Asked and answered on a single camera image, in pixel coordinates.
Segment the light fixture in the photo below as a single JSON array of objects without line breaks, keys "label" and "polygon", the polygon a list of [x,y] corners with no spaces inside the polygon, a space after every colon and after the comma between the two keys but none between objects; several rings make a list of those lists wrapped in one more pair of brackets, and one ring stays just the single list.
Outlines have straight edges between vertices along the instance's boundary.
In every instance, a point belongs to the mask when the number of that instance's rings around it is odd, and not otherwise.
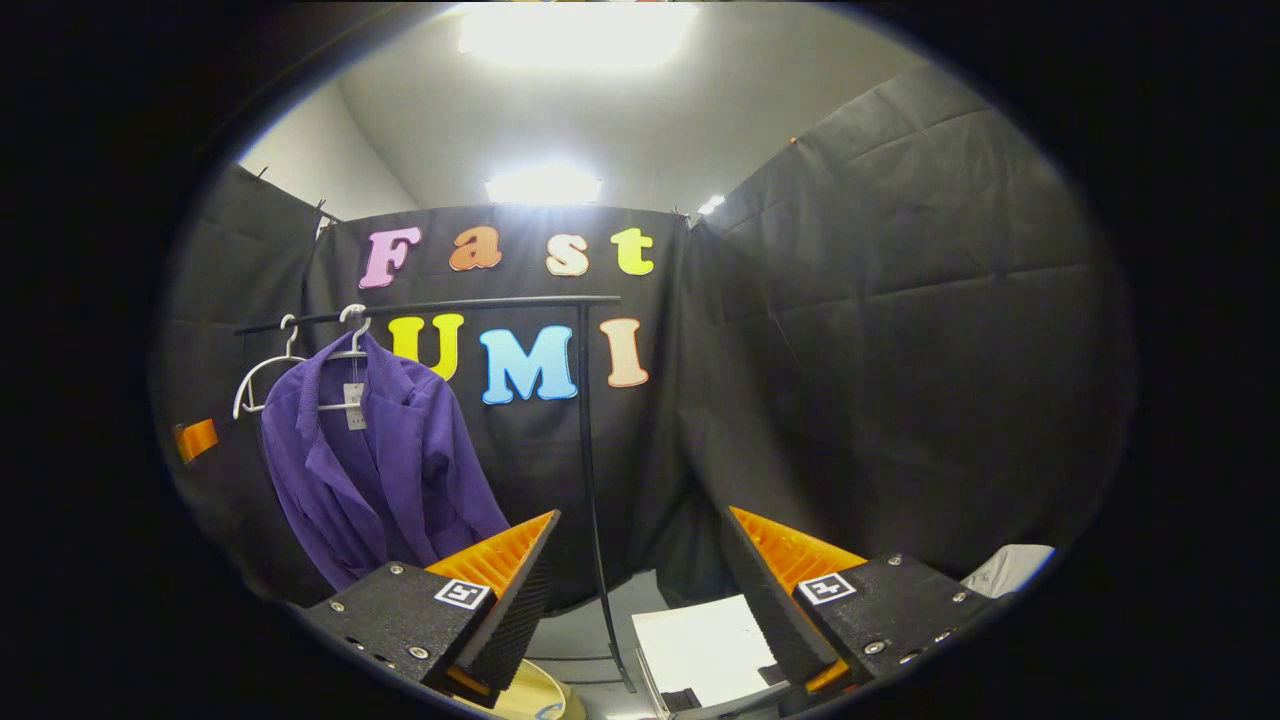
[{"label": "light fixture", "polygon": [[557,205],[595,202],[603,183],[568,165],[550,164],[511,173],[484,183],[490,202]]},{"label": "light fixture", "polygon": [[714,210],[716,208],[718,208],[719,204],[723,202],[723,201],[724,201],[724,196],[723,195],[713,195],[712,199],[708,200],[705,205],[703,205],[701,208],[698,209],[698,214],[699,215],[707,215],[712,210]]},{"label": "light fixture", "polygon": [[526,67],[637,68],[669,59],[698,8],[686,3],[472,3],[458,50]]}]

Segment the blue letter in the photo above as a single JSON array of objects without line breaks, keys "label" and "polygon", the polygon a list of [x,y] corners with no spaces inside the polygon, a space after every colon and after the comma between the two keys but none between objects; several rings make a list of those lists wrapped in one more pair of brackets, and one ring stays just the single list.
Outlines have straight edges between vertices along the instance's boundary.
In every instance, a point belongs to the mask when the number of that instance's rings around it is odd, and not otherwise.
[{"label": "blue letter", "polygon": [[511,331],[480,333],[480,345],[489,350],[489,389],[481,396],[486,405],[506,405],[515,397],[507,387],[507,378],[529,400],[538,375],[543,384],[538,397],[543,400],[568,400],[577,395],[577,386],[568,379],[568,338],[573,331],[564,325],[548,325],[539,331],[534,348],[525,355],[520,341]]}]

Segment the white hanger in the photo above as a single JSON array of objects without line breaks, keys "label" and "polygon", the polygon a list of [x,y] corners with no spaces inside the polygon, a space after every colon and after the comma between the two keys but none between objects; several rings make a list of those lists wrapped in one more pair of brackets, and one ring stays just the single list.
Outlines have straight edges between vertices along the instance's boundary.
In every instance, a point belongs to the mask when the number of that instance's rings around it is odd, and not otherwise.
[{"label": "white hanger", "polygon": [[[284,318],[280,318],[280,329],[283,331],[288,324],[288,322],[292,319],[293,315],[285,315]],[[246,388],[248,388],[248,405],[243,405],[246,413],[261,413],[262,409],[266,407],[266,405],[253,405],[253,383],[250,382],[253,378],[253,373],[261,370],[262,368],[273,363],[284,363],[284,361],[301,363],[306,360],[306,357],[298,357],[297,355],[293,354],[293,341],[296,340],[298,340],[298,327],[293,325],[293,334],[291,334],[289,340],[285,341],[284,343],[284,355],[279,355],[269,360],[262,360],[257,365],[253,365],[253,369],[244,375],[244,379],[241,380],[241,386],[236,389],[236,405],[232,406],[232,419],[239,420],[239,411],[242,407],[241,398],[244,397]]]},{"label": "white hanger", "polygon": [[[366,307],[364,305],[360,305],[360,304],[348,305],[348,306],[346,306],[346,307],[342,309],[342,313],[338,314],[338,322],[339,323],[346,323],[347,322],[347,315],[351,315],[352,313],[355,313],[357,316],[362,316],[364,313],[365,313],[365,310],[366,310]],[[329,354],[328,357],[325,357],[325,363],[328,363],[329,360],[338,360],[338,359],[342,359],[342,357],[351,357],[351,382],[353,382],[353,383],[357,380],[357,377],[356,377],[356,369],[357,369],[356,368],[356,359],[357,357],[369,357],[367,352],[361,352],[360,351],[360,337],[362,334],[367,333],[369,332],[369,327],[372,325],[372,324],[374,324],[374,320],[371,318],[365,318],[365,324],[361,325],[360,329],[356,331],[355,333],[352,333],[352,336],[351,336],[351,350],[343,350],[342,352],[332,352],[332,354]],[[342,405],[320,405],[320,406],[316,407],[316,410],[349,410],[349,409],[355,409],[355,407],[360,407],[360,402],[343,402]]]}]

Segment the purple jacket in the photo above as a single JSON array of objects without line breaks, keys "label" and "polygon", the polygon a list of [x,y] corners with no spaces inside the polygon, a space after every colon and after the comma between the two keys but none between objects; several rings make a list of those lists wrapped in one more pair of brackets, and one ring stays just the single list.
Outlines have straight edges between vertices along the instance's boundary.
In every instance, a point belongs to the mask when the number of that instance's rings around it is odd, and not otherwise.
[{"label": "purple jacket", "polygon": [[347,333],[291,368],[262,410],[262,441],[284,514],[320,573],[342,591],[390,560],[425,568],[511,525],[485,480],[458,401],[425,365],[369,334],[356,360],[367,428],[340,405]]}]

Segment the white cloth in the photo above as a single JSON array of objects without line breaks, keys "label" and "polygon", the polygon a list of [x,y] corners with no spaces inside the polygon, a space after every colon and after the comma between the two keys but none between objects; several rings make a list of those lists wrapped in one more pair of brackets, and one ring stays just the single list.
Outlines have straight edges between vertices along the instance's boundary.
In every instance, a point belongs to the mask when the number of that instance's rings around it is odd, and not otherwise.
[{"label": "white cloth", "polygon": [[987,597],[1000,597],[1023,587],[1052,555],[1053,548],[1047,544],[1006,544],[960,584]]}]

